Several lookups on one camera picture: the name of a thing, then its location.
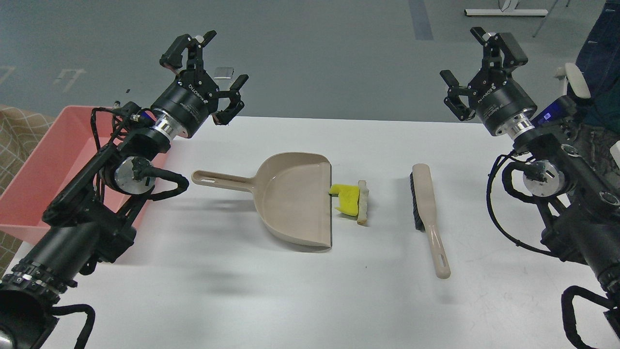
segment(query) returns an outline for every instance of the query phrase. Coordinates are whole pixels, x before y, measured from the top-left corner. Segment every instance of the robotic arm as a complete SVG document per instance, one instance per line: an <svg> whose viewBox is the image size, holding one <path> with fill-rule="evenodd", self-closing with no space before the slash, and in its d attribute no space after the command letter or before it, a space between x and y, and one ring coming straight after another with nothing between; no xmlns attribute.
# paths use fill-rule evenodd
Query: robotic arm
<svg viewBox="0 0 620 349"><path fill-rule="evenodd" d="M478 116L491 135L508 134L515 153L531 154L527 162L507 165L502 173L504 188L511 196L537 205L545 224L541 242L549 249L542 252L588 265L606 293L601 297L577 286L564 292L567 338L577 348L590 348L577 334L574 296L607 308L604 314L620 338L620 193L601 179L574 147L563 144L551 126L543 124L547 119L572 116L575 108L570 98L562 96L534 116L537 106L512 78L512 71L528 61L512 34L487 33L480 27L471 32L483 46L482 67L467 86L460 86L450 70L441 71L448 85L444 103L461 121ZM468 98L467 105L461 96ZM515 170L523 172L531 196L514 189ZM495 166L491 177L497 171ZM571 195L568 207L558 199L562 194Z"/></svg>
<svg viewBox="0 0 620 349"><path fill-rule="evenodd" d="M58 322L56 316L74 312L87 314L76 344L84 347L94 310L85 304L55 307L60 295L77 286L77 273L91 274L97 262L113 263L132 246L136 229L131 225L147 200L167 199L188 188L186 178L153 167L151 160L167 152L174 137L191 138L208 116L226 125L244 107L239 90L247 75L240 75L229 91L220 91L203 68L202 50L215 35L212 30L204 37L177 37L159 61L175 72L175 80L150 108L129 102L93 110L97 153L43 213L51 229L0 283L1 349L40 348ZM186 49L186 68L178 72ZM230 103L218 111L221 98ZM113 115L113 132L101 146L95 119L103 111ZM153 193L156 178L177 188ZM106 187L130 196L117 212L104 205Z"/></svg>

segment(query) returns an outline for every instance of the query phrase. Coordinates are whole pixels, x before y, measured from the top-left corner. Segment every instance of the brush bristles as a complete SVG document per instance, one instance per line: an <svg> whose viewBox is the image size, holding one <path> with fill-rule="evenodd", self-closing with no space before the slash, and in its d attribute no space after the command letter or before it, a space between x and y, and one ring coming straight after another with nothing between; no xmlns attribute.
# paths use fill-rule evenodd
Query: brush bristles
<svg viewBox="0 0 620 349"><path fill-rule="evenodd" d="M415 188L414 188L414 174L411 172L409 175L409 183L411 184L411 195L414 197L414 222L415 228L420 231L424 231L424 222L422 222L422 218L420 217L420 213L418 212L418 204L415 201Z"/></svg>

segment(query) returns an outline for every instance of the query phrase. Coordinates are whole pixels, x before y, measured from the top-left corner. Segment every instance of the gray floor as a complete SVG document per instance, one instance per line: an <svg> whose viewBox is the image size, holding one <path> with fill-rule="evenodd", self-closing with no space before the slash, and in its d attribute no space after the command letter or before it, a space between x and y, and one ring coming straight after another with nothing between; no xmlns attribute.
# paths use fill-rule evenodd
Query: gray floor
<svg viewBox="0 0 620 349"><path fill-rule="evenodd" d="M215 29L205 68L250 75L242 115L452 122L439 71L474 76L482 49L469 28L481 26L515 35L529 63L514 77L544 107L604 4L566 1L536 38L540 17L464 16L496 0L0 1L0 104L51 116L117 99L148 106L173 79L158 64L173 39Z"/></svg>

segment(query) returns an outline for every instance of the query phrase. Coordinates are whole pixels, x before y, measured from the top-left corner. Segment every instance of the dustpan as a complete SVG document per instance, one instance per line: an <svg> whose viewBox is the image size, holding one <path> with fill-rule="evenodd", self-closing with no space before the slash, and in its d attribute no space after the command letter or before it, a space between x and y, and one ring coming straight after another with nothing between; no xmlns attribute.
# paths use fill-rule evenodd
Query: dustpan
<svg viewBox="0 0 620 349"><path fill-rule="evenodd" d="M322 155L281 153L265 160L251 178L198 170L192 181L252 193L260 218L284 241L332 246L332 167Z"/></svg>

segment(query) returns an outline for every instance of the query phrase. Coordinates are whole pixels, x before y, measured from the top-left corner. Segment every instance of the hand brush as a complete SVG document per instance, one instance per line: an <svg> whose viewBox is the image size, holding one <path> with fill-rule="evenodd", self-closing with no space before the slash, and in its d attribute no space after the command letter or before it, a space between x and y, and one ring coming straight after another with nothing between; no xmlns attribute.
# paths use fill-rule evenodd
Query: hand brush
<svg viewBox="0 0 620 349"><path fill-rule="evenodd" d="M414 197L414 221L417 230L426 231L435 274L440 279L450 277L450 265L437 228L437 208L430 168L425 163L415 164L409 175L411 194Z"/></svg>

